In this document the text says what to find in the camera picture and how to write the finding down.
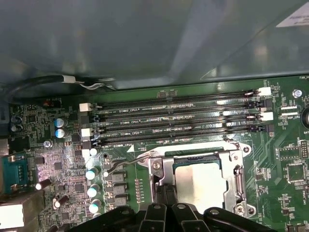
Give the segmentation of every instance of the blue serial port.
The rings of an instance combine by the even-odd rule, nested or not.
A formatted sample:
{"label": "blue serial port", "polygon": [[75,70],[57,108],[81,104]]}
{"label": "blue serial port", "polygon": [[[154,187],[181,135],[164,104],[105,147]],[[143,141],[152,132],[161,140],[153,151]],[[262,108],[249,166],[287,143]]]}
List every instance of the blue serial port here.
{"label": "blue serial port", "polygon": [[25,154],[4,156],[2,162],[2,174],[5,194],[24,189],[28,186],[28,168]]}

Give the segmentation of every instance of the cpu socket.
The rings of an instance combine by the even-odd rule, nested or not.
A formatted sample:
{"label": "cpu socket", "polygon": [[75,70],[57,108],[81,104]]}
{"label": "cpu socket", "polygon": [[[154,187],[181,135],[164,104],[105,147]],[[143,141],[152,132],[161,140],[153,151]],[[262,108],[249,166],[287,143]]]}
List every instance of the cpu socket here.
{"label": "cpu socket", "polygon": [[[174,151],[183,155],[166,155]],[[156,186],[170,184],[176,186],[179,202],[194,205],[201,214],[220,207],[250,218],[256,208],[247,204],[243,167],[243,157],[250,153],[249,145],[230,140],[161,146],[139,155],[150,157],[138,164],[149,170],[153,202]]]}

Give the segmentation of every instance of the motherboard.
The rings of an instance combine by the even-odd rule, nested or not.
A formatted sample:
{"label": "motherboard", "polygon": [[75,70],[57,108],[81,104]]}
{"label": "motherboard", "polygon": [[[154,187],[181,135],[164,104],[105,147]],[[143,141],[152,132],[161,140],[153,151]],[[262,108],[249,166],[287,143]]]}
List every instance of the motherboard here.
{"label": "motherboard", "polygon": [[137,212],[169,182],[201,213],[217,206],[309,231],[307,75],[37,101],[10,106],[1,156],[5,194],[43,193],[33,231]]}

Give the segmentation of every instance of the capacitor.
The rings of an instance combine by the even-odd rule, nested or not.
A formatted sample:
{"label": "capacitor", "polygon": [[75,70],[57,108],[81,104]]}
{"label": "capacitor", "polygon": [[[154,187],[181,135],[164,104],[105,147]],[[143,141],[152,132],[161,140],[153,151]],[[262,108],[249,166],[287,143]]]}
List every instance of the capacitor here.
{"label": "capacitor", "polygon": [[11,122],[14,124],[20,124],[22,122],[22,118],[19,116],[12,116],[11,117]]}
{"label": "capacitor", "polygon": [[43,142],[43,146],[46,147],[46,148],[50,148],[50,147],[53,146],[53,141],[51,141],[51,140],[45,140],[45,141]]}
{"label": "capacitor", "polygon": [[59,139],[66,138],[69,135],[69,131],[65,128],[61,128],[55,131],[55,136]]}
{"label": "capacitor", "polygon": [[91,156],[96,156],[97,153],[98,153],[98,150],[96,148],[92,148],[92,149],[90,149],[89,153],[90,153]]}
{"label": "capacitor", "polygon": [[98,216],[101,216],[102,214],[101,213],[95,213],[93,216],[92,216],[92,219],[98,217]]}
{"label": "capacitor", "polygon": [[35,185],[35,189],[41,190],[41,189],[46,188],[47,186],[50,186],[51,184],[52,184],[52,181],[50,179],[45,179],[45,180],[42,180],[39,183],[37,183]]}
{"label": "capacitor", "polygon": [[54,121],[54,124],[57,128],[66,127],[68,125],[68,121],[65,118],[57,118]]}
{"label": "capacitor", "polygon": [[89,212],[95,214],[99,211],[102,206],[102,202],[99,199],[95,199],[89,205]]}
{"label": "capacitor", "polygon": [[23,129],[24,128],[21,125],[11,125],[11,131],[12,132],[19,133],[19,132],[22,132]]}
{"label": "capacitor", "polygon": [[69,200],[68,195],[63,195],[61,198],[59,198],[56,202],[55,202],[55,207],[56,208],[60,208],[62,205],[64,205],[67,201]]}
{"label": "capacitor", "polygon": [[98,175],[98,169],[96,167],[92,167],[90,170],[86,172],[86,178],[88,180],[93,180]]}
{"label": "capacitor", "polygon": [[58,231],[58,226],[52,225],[46,232],[57,232],[57,231]]}
{"label": "capacitor", "polygon": [[100,186],[98,184],[92,184],[87,191],[89,197],[95,197],[100,191]]}

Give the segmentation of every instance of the black cable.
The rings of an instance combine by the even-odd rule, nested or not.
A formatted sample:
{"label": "black cable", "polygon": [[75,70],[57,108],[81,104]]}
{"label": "black cable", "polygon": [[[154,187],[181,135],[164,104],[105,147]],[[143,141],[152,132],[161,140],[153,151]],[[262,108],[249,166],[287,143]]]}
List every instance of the black cable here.
{"label": "black cable", "polygon": [[[16,95],[20,93],[21,91],[39,86],[44,84],[51,84],[51,83],[74,83],[74,82],[65,82],[64,81],[65,76],[62,75],[50,75],[50,76],[40,76],[35,78],[30,78],[26,80],[21,80],[19,82],[11,84],[7,90],[4,92],[4,100],[11,104],[31,104],[33,103],[33,99],[27,99],[27,98],[17,98]],[[89,80],[89,78],[81,78],[81,77],[75,77],[75,83],[85,83],[89,82],[93,83],[94,80]]]}

